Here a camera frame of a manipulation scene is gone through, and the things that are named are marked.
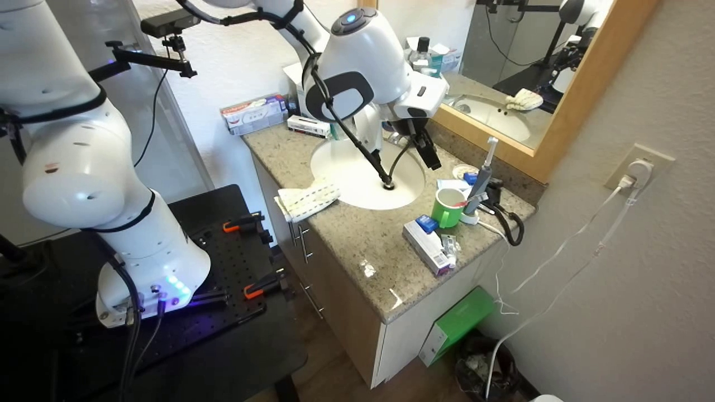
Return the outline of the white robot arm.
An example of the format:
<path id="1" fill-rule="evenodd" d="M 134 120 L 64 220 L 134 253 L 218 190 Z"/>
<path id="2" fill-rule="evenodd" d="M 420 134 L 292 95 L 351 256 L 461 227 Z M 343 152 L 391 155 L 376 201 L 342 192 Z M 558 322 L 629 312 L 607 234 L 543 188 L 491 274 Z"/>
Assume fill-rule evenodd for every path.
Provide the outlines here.
<path id="1" fill-rule="evenodd" d="M 367 106 L 388 106 L 394 125 L 418 135 L 425 164 L 439 164 L 425 123 L 446 83 L 413 69 L 384 13 L 354 6 L 321 25 L 303 0 L 206 2 L 226 10 L 223 27 L 265 20 L 292 45 L 303 114 L 343 123 Z M 138 179 L 122 114 L 45 0 L 0 0 L 0 111 L 18 150 L 26 211 L 93 231 L 120 259 L 99 274 L 99 322 L 119 329 L 186 308 L 209 274 L 209 256 Z"/>

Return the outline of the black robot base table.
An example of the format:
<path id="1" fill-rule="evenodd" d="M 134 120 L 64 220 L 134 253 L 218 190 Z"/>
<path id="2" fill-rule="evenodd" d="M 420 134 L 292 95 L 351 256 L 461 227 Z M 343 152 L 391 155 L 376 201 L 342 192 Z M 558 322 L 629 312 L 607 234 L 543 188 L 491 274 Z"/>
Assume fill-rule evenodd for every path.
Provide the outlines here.
<path id="1" fill-rule="evenodd" d="M 0 402 L 244 402 L 263 388 L 299 402 L 292 372 L 305 352 L 284 289 L 258 301 L 242 294 L 282 273 L 271 234 L 222 231 L 252 211 L 242 190 L 209 190 L 171 211 L 213 270 L 188 304 L 149 289 L 138 325 L 95 319 L 99 273 L 122 259 L 93 234 L 38 240 L 3 263 Z"/>

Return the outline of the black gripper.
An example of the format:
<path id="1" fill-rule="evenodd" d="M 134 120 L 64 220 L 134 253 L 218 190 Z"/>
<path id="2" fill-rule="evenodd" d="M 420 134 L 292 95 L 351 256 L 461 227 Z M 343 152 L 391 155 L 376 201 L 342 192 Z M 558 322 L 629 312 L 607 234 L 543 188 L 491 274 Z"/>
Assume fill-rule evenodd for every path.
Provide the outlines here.
<path id="1" fill-rule="evenodd" d="M 429 115 L 423 109 L 409 106 L 405 115 L 384 119 L 382 128 L 387 131 L 397 131 L 399 135 L 406 135 L 416 144 L 423 163 L 429 169 L 438 169 L 439 158 L 438 158 L 434 140 L 427 131 L 427 120 L 429 120 Z"/>

